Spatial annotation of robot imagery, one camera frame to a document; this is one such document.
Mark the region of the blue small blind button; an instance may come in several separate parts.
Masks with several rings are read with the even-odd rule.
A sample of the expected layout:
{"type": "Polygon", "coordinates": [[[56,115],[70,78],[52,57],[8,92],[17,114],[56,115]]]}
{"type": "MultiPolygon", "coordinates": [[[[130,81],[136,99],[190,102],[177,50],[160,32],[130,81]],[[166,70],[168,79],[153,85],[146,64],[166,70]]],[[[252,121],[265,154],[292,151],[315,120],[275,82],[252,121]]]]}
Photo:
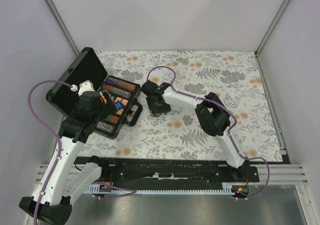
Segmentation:
{"type": "Polygon", "coordinates": [[[123,109],[123,107],[124,107],[124,104],[121,102],[121,101],[116,101],[115,103],[114,103],[114,105],[115,105],[115,107],[116,107],[116,109],[119,111],[119,110],[122,110],[123,109]]]}

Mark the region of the red Texas Holdem card deck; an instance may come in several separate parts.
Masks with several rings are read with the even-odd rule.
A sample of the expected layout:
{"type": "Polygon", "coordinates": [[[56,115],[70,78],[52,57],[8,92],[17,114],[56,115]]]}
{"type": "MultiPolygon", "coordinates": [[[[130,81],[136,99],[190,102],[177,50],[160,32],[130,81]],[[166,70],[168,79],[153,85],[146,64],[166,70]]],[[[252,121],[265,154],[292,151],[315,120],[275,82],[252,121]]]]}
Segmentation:
{"type": "Polygon", "coordinates": [[[117,97],[114,101],[114,105],[116,107],[116,115],[121,116],[124,112],[126,106],[128,105],[129,101],[122,97],[117,97]]]}

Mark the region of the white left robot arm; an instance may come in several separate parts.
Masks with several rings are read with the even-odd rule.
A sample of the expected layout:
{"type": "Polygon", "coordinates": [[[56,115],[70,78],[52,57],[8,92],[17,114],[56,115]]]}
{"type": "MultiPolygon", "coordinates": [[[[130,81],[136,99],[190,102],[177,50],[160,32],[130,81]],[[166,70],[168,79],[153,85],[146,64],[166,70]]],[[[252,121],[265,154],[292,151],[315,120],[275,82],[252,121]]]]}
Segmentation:
{"type": "Polygon", "coordinates": [[[51,225],[64,225],[74,203],[92,183],[106,181],[110,169],[106,159],[93,156],[70,181],[67,178],[81,149],[95,131],[100,119],[116,112],[107,92],[83,92],[76,107],[62,121],[55,151],[39,185],[31,196],[20,200],[19,207],[33,218],[51,225]]]}

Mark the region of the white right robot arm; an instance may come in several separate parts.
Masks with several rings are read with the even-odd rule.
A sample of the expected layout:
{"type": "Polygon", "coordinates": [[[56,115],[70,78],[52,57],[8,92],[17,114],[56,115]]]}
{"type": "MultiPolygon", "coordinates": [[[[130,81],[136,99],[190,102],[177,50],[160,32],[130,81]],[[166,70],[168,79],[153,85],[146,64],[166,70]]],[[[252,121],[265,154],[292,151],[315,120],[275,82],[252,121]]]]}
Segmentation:
{"type": "Polygon", "coordinates": [[[174,90],[166,82],[158,86],[155,83],[144,84],[141,91],[146,95],[150,114],[158,117],[171,111],[176,105],[196,113],[202,130],[209,136],[215,137],[224,153],[229,169],[229,176],[235,182],[242,181],[247,176],[246,158],[239,151],[231,138],[231,112],[223,105],[219,97],[210,92],[205,97],[187,94],[174,90]]]}

